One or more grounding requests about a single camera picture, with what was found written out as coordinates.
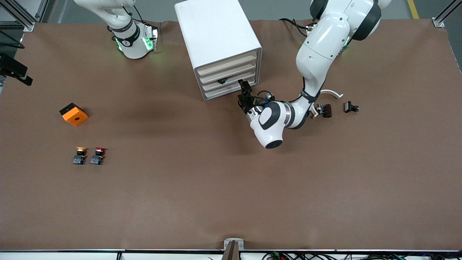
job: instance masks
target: small electronic component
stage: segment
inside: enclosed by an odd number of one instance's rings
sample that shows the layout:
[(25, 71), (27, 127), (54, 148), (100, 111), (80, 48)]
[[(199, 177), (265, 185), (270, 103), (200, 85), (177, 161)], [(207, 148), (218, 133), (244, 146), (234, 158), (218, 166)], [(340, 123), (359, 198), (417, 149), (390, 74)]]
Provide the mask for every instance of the small electronic component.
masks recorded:
[(345, 103), (344, 111), (345, 111), (345, 113), (348, 113), (350, 111), (358, 112), (359, 111), (359, 106), (352, 105), (351, 101), (348, 101), (348, 102)]
[(95, 155), (91, 157), (90, 163), (101, 165), (101, 163), (103, 162), (105, 150), (106, 150), (105, 148), (96, 147)]
[(59, 113), (66, 122), (73, 126), (78, 126), (88, 119), (87, 114), (74, 103), (70, 103), (68, 106), (61, 109)]
[(322, 103), (319, 103), (316, 110), (324, 118), (332, 117), (332, 106), (330, 104), (322, 105)]
[(219, 80), (217, 80), (217, 81), (218, 81), (218, 83), (220, 83), (221, 85), (223, 85), (223, 84), (226, 83), (227, 80), (228, 80), (228, 77), (225, 77), (225, 78), (219, 79)]
[(72, 161), (73, 164), (85, 164), (85, 153), (86, 148), (84, 147), (77, 147), (77, 155), (74, 156), (74, 160)]

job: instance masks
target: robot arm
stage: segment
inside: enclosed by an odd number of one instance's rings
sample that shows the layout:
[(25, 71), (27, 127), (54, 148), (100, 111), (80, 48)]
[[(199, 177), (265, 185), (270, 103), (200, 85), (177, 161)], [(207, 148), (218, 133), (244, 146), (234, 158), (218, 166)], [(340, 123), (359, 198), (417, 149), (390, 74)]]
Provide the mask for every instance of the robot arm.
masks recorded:
[[(391, 0), (383, 0), (385, 8)], [(282, 144), (284, 128), (300, 128), (326, 80), (327, 71), (348, 37), (363, 40), (375, 31), (381, 7), (374, 0), (313, 0), (311, 15), (319, 22), (298, 51), (296, 63), (304, 86), (292, 102), (272, 101), (244, 112), (262, 146)]]
[(130, 59), (144, 57), (155, 50), (157, 29), (137, 22), (124, 8), (133, 7), (135, 0), (74, 0), (75, 3), (103, 19), (115, 35), (120, 51)]

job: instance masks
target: white curved bracket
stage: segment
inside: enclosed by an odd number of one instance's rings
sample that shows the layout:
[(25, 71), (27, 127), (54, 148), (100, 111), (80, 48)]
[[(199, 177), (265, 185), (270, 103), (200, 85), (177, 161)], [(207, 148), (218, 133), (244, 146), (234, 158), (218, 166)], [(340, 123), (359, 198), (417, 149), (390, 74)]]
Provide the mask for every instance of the white curved bracket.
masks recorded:
[(336, 99), (340, 99), (341, 97), (343, 97), (343, 94), (338, 94), (337, 92), (330, 89), (323, 89), (321, 90), (320, 94), (329, 94)]
[[(337, 92), (335, 92), (333, 90), (330, 90), (330, 89), (323, 89), (323, 90), (321, 90), (321, 92), (319, 94), (320, 95), (321, 94), (329, 94), (329, 95), (333, 96), (336, 99), (340, 99), (341, 97), (343, 97), (343, 94), (338, 94)], [(313, 116), (311, 117), (312, 119), (315, 119), (317, 116), (319, 116), (319, 113), (317, 112), (314, 104), (311, 106), (310, 111), (311, 111), (311, 113), (313, 113)]]

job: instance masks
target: brown paper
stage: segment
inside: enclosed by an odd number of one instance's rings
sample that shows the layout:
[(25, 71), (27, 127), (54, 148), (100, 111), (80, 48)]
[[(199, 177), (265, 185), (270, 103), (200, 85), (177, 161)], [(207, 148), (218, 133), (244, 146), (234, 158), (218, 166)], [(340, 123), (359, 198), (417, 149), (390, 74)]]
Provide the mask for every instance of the brown paper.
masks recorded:
[[(292, 100), (304, 37), (252, 21), (263, 47), (254, 89)], [(237, 93), (201, 93), (178, 23), (158, 53), (129, 60), (104, 24), (37, 24), (24, 36), (33, 86), (0, 96), (1, 249), (460, 249), (462, 76), (445, 30), (383, 20), (330, 68), (332, 118), (264, 149)], [(360, 112), (345, 114), (351, 100)], [(59, 110), (74, 102), (78, 127)], [(103, 165), (75, 147), (107, 148)]]

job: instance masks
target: orange block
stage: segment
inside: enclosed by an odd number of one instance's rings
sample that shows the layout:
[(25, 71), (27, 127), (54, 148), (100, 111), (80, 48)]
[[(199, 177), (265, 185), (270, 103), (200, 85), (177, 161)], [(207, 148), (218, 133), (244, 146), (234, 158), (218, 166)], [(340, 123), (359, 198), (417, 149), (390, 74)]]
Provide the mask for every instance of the orange block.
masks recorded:
[(87, 114), (85, 114), (85, 112), (74, 103), (70, 103), (59, 112), (62, 115), (62, 118), (73, 126), (78, 126), (88, 119)]

